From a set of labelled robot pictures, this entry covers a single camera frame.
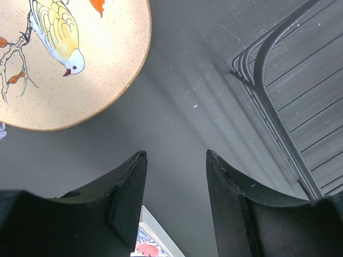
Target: bird beak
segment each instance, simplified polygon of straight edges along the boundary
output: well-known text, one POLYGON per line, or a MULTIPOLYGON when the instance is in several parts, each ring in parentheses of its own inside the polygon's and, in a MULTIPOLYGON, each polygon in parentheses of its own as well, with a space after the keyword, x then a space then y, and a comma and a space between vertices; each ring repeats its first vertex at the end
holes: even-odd
POLYGON ((71 69, 66 69, 66 72, 63 76, 66 77, 66 76, 69 76, 70 74, 71 74, 71 69))

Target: dish rack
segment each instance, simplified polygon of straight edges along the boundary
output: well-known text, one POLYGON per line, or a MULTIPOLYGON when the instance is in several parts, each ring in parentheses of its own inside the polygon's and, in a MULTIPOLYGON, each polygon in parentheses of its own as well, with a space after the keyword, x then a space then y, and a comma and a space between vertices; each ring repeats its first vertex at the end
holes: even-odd
POLYGON ((341 10, 309 0, 232 62, 310 200, 343 190, 341 10))

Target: plate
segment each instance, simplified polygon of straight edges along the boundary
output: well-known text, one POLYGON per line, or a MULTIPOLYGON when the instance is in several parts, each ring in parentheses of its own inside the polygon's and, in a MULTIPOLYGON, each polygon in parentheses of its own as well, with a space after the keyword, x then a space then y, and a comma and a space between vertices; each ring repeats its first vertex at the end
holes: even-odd
POLYGON ((98 114, 131 85, 150 47, 148 0, 12 0, 0 10, 0 121, 24 129, 98 114))

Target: bird wing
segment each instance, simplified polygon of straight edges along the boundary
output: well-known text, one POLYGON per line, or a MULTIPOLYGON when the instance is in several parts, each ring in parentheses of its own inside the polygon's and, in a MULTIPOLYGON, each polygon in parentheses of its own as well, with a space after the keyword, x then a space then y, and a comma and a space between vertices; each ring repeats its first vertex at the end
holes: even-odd
POLYGON ((67 61, 79 48, 78 28, 68 8, 61 0, 31 0, 31 11, 46 42, 67 61))

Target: bird illustration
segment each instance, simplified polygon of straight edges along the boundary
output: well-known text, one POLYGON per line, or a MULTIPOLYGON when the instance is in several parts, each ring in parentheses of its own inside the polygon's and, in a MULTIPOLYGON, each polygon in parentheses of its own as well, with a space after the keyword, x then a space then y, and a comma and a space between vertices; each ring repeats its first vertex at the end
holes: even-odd
POLYGON ((50 54, 66 67, 64 77, 80 73, 85 59, 79 49, 74 17, 61 0, 30 0, 31 27, 50 54))

